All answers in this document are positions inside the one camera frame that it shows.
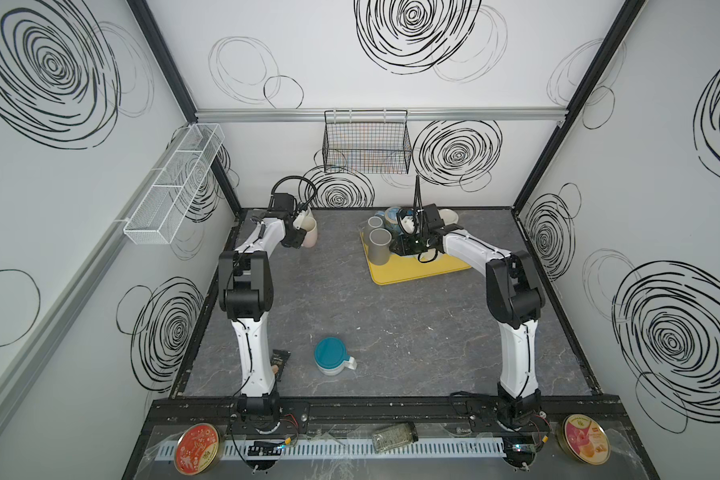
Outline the small cream mug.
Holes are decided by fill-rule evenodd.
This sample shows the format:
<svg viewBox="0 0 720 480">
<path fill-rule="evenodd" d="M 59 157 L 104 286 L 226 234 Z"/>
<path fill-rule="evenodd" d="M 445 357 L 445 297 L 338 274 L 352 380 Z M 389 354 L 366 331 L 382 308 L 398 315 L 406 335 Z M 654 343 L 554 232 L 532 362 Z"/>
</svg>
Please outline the small cream mug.
<svg viewBox="0 0 720 480">
<path fill-rule="evenodd" d="M 454 210 L 439 209 L 438 213 L 445 226 L 455 225 L 459 221 L 459 216 Z"/>
</svg>

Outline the white mug with ribbed base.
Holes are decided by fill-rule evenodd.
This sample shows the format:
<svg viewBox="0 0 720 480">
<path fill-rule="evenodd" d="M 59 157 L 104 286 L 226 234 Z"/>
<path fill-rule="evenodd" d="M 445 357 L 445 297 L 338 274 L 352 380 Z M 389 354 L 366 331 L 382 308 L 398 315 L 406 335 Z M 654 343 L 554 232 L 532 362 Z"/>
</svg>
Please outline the white mug with ribbed base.
<svg viewBox="0 0 720 480">
<path fill-rule="evenodd" d="M 297 229 L 312 231 L 316 226 L 316 221 L 310 208 L 301 211 L 293 221 L 293 226 Z"/>
</svg>

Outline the dark snack packet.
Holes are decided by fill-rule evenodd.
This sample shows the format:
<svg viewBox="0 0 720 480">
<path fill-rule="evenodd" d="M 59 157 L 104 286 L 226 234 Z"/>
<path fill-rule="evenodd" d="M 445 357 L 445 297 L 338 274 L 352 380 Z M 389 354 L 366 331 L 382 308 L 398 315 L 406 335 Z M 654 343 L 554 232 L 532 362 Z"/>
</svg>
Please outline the dark snack packet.
<svg viewBox="0 0 720 480">
<path fill-rule="evenodd" d="M 291 357 L 291 352 L 287 350 L 274 349 L 270 357 L 270 364 L 274 374 L 275 382 L 280 382 L 285 366 Z"/>
</svg>

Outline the pink mug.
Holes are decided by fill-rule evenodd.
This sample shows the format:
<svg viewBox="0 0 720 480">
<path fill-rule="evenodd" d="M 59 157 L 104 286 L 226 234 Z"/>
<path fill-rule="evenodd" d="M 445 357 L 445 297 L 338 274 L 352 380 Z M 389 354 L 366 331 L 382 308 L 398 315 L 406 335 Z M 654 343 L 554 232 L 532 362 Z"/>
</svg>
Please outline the pink mug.
<svg viewBox="0 0 720 480">
<path fill-rule="evenodd" d="M 317 243 L 317 239 L 318 239 L 318 224 L 316 221 L 315 228 L 312 231 L 306 232 L 304 239 L 302 241 L 302 247 L 303 248 L 313 248 Z"/>
</svg>

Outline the pink round tin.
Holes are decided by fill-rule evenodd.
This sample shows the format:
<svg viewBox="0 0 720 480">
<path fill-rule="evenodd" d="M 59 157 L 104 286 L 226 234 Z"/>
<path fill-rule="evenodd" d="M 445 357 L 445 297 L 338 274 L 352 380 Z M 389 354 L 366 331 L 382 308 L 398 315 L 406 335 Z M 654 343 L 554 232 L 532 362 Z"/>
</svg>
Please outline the pink round tin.
<svg viewBox="0 0 720 480">
<path fill-rule="evenodd" d="M 557 441 L 564 453 L 589 465 L 604 465 L 611 455 L 610 441 L 604 429 L 584 414 L 567 416 L 558 427 Z"/>
</svg>

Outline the yellow plastic tray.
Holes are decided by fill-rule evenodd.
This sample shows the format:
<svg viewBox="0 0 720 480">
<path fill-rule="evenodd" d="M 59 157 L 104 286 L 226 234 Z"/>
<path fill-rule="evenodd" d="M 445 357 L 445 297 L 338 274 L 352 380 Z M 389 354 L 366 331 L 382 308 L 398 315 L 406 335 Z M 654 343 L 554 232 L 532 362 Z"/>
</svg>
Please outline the yellow plastic tray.
<svg viewBox="0 0 720 480">
<path fill-rule="evenodd" d="M 363 248 L 367 258 L 368 247 L 363 246 Z M 395 254 L 391 254 L 384 265 L 375 265 L 368 258 L 366 263 L 371 279 L 380 286 L 420 280 L 471 268 L 464 261 L 445 254 L 439 254 L 436 259 L 428 263 L 420 262 L 416 256 L 401 257 Z"/>
</svg>

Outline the teal lidded cup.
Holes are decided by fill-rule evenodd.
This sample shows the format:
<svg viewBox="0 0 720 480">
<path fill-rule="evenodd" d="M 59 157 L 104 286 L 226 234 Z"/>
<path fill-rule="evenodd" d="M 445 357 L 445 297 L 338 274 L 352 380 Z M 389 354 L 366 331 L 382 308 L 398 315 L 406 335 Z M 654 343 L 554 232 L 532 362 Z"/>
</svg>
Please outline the teal lidded cup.
<svg viewBox="0 0 720 480">
<path fill-rule="evenodd" d="M 357 362 L 342 340 L 336 337 L 322 339 L 314 349 L 317 368 L 326 376 L 339 375 L 344 370 L 355 370 Z"/>
</svg>

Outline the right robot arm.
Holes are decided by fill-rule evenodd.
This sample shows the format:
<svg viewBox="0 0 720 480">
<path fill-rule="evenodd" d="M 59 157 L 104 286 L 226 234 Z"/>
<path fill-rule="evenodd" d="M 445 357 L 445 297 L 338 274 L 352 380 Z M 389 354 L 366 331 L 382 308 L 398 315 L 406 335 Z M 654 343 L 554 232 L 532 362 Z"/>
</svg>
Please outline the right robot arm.
<svg viewBox="0 0 720 480">
<path fill-rule="evenodd" d="M 509 430 L 525 426 L 541 403 L 535 337 L 545 296 L 532 256 L 494 246 L 446 223 L 434 204 L 400 209 L 396 220 L 401 234 L 393 240 L 393 252 L 419 256 L 434 250 L 484 276 L 487 307 L 501 338 L 497 420 Z"/>
</svg>

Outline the grey mug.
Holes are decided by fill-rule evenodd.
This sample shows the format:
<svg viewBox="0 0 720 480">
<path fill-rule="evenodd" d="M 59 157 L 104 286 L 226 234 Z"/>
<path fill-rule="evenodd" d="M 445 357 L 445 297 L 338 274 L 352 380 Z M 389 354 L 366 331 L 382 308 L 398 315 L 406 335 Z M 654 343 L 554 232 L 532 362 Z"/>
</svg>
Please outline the grey mug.
<svg viewBox="0 0 720 480">
<path fill-rule="evenodd" d="M 362 239 L 364 242 L 369 240 L 370 233 L 379 228 L 384 227 L 384 220 L 379 216 L 371 216 L 365 220 L 361 228 Z"/>
<path fill-rule="evenodd" d="M 373 229 L 367 237 L 368 259 L 373 265 L 385 265 L 390 258 L 392 234 L 385 228 Z"/>
</svg>

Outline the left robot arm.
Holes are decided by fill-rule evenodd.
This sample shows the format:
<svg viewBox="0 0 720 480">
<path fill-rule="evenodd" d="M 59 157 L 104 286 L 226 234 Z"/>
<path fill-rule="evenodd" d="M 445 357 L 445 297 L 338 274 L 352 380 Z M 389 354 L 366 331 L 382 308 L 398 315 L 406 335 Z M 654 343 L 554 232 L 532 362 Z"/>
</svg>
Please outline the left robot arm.
<svg viewBox="0 0 720 480">
<path fill-rule="evenodd" d="M 279 245 L 301 246 L 306 231 L 295 221 L 304 210 L 293 195 L 273 193 L 247 239 L 219 256 L 219 308 L 226 313 L 238 343 L 242 379 L 233 397 L 242 415 L 279 416 L 280 399 L 267 332 L 274 303 L 270 255 Z"/>
</svg>

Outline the red round tin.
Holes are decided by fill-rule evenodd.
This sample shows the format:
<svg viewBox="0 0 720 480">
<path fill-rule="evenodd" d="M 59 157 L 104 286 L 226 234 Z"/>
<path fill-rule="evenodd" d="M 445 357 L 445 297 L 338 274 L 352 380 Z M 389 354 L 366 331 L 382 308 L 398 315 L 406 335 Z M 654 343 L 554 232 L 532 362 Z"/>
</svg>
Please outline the red round tin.
<svg viewBox="0 0 720 480">
<path fill-rule="evenodd" d="M 214 425 L 193 425 L 178 440 L 174 453 L 176 470 L 184 476 L 196 476 L 206 472 L 221 458 L 221 440 Z"/>
</svg>

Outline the clear plastic box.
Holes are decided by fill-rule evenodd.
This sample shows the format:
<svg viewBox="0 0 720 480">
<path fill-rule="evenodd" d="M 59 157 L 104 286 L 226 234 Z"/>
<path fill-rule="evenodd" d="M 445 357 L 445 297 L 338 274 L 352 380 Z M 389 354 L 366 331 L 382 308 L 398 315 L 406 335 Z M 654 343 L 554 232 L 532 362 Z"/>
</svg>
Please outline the clear plastic box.
<svg viewBox="0 0 720 480">
<path fill-rule="evenodd" d="M 412 422 L 397 423 L 374 431 L 371 442 L 374 451 L 384 453 L 402 448 L 419 439 L 416 426 Z"/>
</svg>

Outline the blue butterfly mug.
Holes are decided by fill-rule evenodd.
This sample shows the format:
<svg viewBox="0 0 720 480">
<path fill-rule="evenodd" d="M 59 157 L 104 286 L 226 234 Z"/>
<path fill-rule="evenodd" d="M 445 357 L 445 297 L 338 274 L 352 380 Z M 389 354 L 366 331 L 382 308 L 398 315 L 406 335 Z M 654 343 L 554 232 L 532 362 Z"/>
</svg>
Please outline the blue butterfly mug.
<svg viewBox="0 0 720 480">
<path fill-rule="evenodd" d="M 399 207 L 389 207 L 384 211 L 384 222 L 388 230 L 393 233 L 401 233 L 402 228 L 399 224 L 398 214 L 400 212 Z"/>
</svg>

